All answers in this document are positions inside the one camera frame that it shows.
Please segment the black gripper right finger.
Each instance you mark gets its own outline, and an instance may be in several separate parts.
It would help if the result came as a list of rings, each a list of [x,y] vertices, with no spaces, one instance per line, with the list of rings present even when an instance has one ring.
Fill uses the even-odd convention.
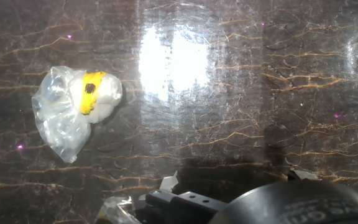
[[[287,174],[288,181],[291,180],[315,180],[315,181],[321,181],[320,178],[313,175],[310,172],[303,171],[303,170],[296,170],[296,169],[290,169]]]

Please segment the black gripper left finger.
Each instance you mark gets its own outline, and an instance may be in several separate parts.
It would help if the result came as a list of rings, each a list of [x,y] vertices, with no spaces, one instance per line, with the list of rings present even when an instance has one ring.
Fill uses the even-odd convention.
[[[173,193],[178,186],[177,174],[173,174],[164,177],[157,190],[137,199],[109,197],[97,215],[97,224],[205,224],[227,206],[194,192]]]

